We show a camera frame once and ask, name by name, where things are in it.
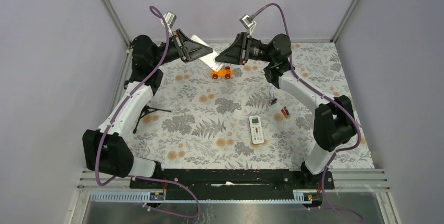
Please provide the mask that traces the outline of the white battery cover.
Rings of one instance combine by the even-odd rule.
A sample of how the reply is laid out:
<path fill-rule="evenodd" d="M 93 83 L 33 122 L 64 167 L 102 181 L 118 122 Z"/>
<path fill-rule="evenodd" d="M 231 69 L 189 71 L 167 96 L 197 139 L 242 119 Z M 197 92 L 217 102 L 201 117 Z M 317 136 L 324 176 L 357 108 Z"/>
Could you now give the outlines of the white battery cover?
<path fill-rule="evenodd" d="M 242 120 L 244 119 L 244 114 L 241 110 L 235 109 L 232 113 L 234 119 Z"/>

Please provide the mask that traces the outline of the blue purple battery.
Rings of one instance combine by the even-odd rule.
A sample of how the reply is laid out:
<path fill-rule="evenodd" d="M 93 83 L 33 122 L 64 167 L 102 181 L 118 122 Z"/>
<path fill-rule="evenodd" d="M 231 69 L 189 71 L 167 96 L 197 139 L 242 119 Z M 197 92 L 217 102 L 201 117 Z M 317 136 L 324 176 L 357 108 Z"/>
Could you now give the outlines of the blue purple battery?
<path fill-rule="evenodd" d="M 283 109 L 284 109 L 284 111 L 286 112 L 287 115 L 290 115 L 290 113 L 289 113 L 287 107 L 284 106 Z"/>

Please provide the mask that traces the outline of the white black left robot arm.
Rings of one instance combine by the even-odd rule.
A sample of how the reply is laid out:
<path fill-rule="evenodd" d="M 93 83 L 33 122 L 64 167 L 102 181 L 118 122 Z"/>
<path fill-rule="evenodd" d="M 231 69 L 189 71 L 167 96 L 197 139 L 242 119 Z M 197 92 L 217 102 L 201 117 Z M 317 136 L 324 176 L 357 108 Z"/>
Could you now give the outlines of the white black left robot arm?
<path fill-rule="evenodd" d="M 147 35 L 139 35 L 131 42 L 131 75 L 122 98 L 96 130 L 88 129 L 82 136 L 89 170 L 115 177 L 142 177 L 151 188 L 162 183 L 163 175 L 156 170 L 156 162 L 136 157 L 127 144 L 140 119 L 148 114 L 148 102 L 160 87 L 163 72 L 159 67 L 178 59 L 185 63 L 200 59 L 218 69 L 217 53 L 198 36 L 187 37 L 181 29 L 168 36 L 160 45 Z"/>

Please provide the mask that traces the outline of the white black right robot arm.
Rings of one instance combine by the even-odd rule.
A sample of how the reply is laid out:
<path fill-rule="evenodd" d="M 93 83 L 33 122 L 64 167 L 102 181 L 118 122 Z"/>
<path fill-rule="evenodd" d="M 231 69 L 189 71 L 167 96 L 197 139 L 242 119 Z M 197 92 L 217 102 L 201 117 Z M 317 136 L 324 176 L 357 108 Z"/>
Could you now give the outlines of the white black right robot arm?
<path fill-rule="evenodd" d="M 244 65 L 249 60 L 267 62 L 264 68 L 266 80 L 292 95 L 312 112 L 316 143 L 301 166 L 300 180 L 303 186 L 314 188 L 320 183 L 320 174 L 335 151 L 355 136 L 359 127 L 350 98 L 345 95 L 331 98 L 298 77 L 291 64 L 291 55 L 291 41 L 285 34 L 278 34 L 265 44 L 242 32 L 215 60 L 236 65 Z"/>

